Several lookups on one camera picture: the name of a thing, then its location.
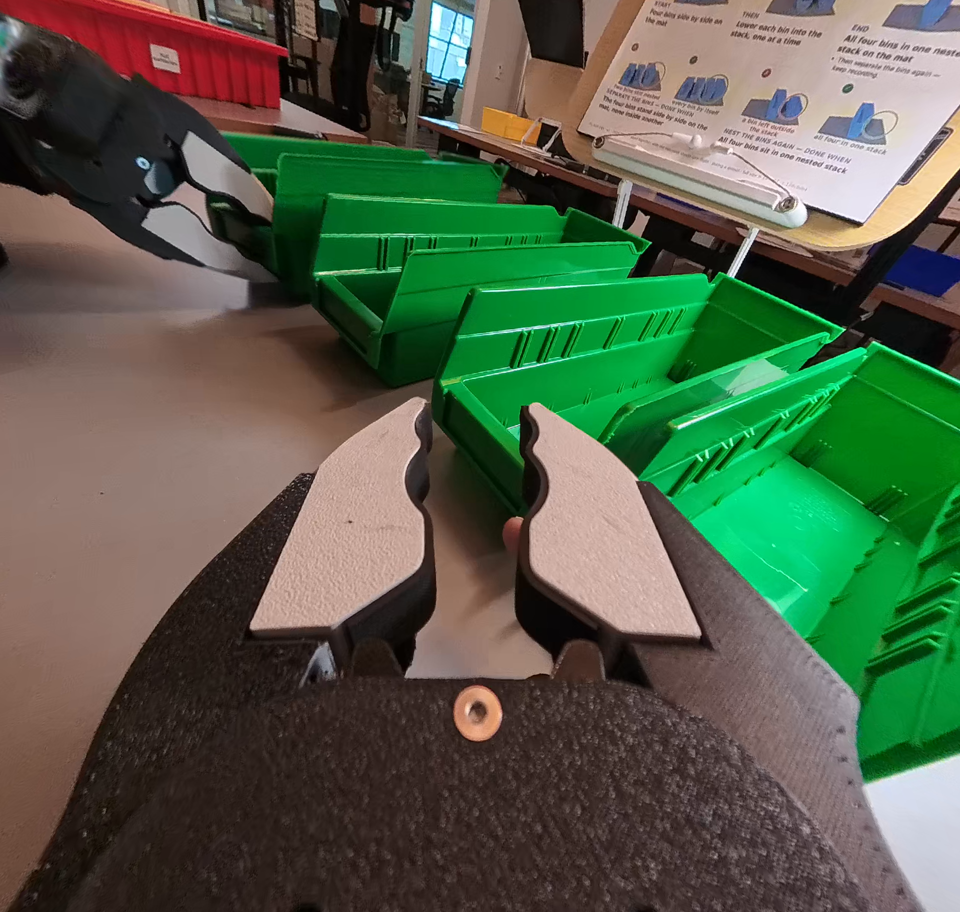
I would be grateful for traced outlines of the window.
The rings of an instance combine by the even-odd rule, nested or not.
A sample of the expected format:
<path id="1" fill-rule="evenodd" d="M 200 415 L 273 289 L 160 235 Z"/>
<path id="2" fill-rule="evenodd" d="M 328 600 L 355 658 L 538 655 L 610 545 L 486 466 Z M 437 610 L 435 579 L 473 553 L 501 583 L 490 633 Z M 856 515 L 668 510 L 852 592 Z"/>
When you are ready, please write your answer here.
<path id="1" fill-rule="evenodd" d="M 437 1 L 431 4 L 425 71 L 433 80 L 465 80 L 474 17 Z"/>

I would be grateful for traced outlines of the grey desk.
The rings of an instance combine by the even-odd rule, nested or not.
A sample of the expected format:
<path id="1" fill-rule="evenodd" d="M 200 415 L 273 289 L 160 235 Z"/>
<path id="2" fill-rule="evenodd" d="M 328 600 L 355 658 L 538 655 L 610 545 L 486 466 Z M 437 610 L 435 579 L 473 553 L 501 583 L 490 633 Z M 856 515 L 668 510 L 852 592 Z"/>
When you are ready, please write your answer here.
<path id="1" fill-rule="evenodd" d="M 626 464 L 703 643 L 553 658 L 515 613 L 523 491 L 438 425 L 438 369 L 375 398 L 307 364 L 315 312 L 72 299 L 2 329 L 2 742 L 42 739 L 2 830 L 64 807 L 2 843 L 10 910 L 919 910 L 855 691 L 655 484 Z M 437 602 L 409 668 L 252 639 L 319 465 L 411 398 Z"/>

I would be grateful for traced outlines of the black flat panel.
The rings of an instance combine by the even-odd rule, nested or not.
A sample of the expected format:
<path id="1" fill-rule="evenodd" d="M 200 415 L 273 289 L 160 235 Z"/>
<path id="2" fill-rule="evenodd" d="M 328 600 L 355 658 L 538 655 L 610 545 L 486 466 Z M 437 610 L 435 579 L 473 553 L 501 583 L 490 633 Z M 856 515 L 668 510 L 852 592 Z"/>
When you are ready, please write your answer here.
<path id="1" fill-rule="evenodd" d="M 532 59 L 583 69 L 584 0 L 517 0 Z"/>

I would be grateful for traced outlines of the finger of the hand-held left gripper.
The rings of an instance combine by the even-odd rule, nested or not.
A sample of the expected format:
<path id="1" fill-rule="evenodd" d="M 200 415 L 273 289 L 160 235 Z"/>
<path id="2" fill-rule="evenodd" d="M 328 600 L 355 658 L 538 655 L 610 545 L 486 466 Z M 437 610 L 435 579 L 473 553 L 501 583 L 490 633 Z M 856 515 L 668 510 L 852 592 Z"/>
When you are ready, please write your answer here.
<path id="1" fill-rule="evenodd" d="M 196 108 L 146 84 L 160 128 L 162 149 L 150 156 L 146 187 L 167 199 L 181 185 L 229 201 L 255 222 L 273 221 L 274 199 L 230 142 Z"/>
<path id="2" fill-rule="evenodd" d="M 229 225 L 246 230 L 266 227 L 271 214 L 251 212 L 230 199 L 215 202 L 214 211 L 217 218 L 204 219 L 181 202 L 154 202 L 143 209 L 141 229 L 171 247 L 182 261 L 250 283 L 278 284 L 277 276 L 262 262 L 246 255 L 234 240 L 217 234 Z"/>

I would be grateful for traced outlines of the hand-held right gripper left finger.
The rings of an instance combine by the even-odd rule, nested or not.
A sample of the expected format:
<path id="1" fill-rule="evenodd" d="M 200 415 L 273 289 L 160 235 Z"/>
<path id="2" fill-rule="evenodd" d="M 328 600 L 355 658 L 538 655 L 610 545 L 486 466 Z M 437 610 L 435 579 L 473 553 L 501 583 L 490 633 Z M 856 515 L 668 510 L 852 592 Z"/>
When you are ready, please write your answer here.
<path id="1" fill-rule="evenodd" d="M 437 602 L 432 444 L 430 406 L 411 397 L 321 462 L 250 619 L 253 640 L 315 640 L 335 671 L 379 640 L 409 668 Z"/>

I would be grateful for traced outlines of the yellow plastic bin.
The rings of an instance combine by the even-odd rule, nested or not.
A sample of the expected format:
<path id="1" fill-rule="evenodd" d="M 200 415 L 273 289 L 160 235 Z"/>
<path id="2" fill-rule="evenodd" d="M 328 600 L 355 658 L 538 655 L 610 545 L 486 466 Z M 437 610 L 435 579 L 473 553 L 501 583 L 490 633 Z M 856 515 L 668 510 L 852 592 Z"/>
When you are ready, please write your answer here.
<path id="1" fill-rule="evenodd" d="M 536 143 L 540 127 L 536 120 L 495 107 L 485 106 L 482 110 L 481 132 L 493 137 L 520 143 L 527 138 Z"/>

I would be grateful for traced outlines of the beige cardboard board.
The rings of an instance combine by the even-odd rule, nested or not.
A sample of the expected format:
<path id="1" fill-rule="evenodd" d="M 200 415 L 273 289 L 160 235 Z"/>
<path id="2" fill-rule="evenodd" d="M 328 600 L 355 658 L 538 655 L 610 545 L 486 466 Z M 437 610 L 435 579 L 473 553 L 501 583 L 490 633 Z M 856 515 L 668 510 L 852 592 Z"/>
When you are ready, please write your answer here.
<path id="1" fill-rule="evenodd" d="M 581 67 L 529 57 L 522 85 L 524 117 L 562 124 L 583 71 Z"/>

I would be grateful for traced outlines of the red plastic crate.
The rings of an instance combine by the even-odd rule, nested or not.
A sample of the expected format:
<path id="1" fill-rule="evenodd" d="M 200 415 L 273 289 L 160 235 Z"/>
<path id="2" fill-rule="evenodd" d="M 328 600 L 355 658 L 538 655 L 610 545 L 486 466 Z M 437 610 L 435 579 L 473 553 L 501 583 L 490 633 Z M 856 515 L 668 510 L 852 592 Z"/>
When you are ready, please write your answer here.
<path id="1" fill-rule="evenodd" d="M 1 0 L 3 14 L 51 30 L 174 94 L 277 110 L 281 46 L 144 0 Z"/>

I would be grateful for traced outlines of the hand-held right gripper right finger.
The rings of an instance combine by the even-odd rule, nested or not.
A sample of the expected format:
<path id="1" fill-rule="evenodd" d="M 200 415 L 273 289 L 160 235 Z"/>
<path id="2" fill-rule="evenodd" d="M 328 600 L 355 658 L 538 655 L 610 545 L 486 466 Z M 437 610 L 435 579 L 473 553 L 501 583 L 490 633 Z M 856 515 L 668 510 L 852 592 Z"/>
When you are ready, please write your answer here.
<path id="1" fill-rule="evenodd" d="M 553 659 L 592 642 L 606 668 L 635 644 L 698 646 L 704 634 L 635 474 L 541 403 L 521 409 L 526 513 L 514 612 Z"/>

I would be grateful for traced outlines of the green plastic storage bin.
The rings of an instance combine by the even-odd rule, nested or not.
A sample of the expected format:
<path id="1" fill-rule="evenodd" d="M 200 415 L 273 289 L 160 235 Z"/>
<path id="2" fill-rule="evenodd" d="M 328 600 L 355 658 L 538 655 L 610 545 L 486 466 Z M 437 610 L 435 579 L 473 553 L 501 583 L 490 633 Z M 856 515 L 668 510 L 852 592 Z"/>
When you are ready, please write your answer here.
<path id="1" fill-rule="evenodd" d="M 670 422 L 798 372 L 841 334 L 724 273 L 473 289 L 439 362 L 433 416 L 517 514 L 523 407 L 547 407 L 639 474 Z"/>
<path id="2" fill-rule="evenodd" d="M 474 289 L 624 281 L 649 246 L 577 209 L 331 195 L 309 295 L 397 388 L 436 375 Z"/>
<path id="3" fill-rule="evenodd" d="M 958 754 L 958 379 L 873 342 L 623 404 L 597 435 L 860 703 L 874 781 Z"/>
<path id="4" fill-rule="evenodd" d="M 495 204 L 504 163 L 424 150 L 265 134 L 224 138 L 273 198 L 271 225 L 255 224 L 223 198 L 207 206 L 213 231 L 260 263 L 287 296 L 310 299 L 313 261 L 331 195 Z"/>

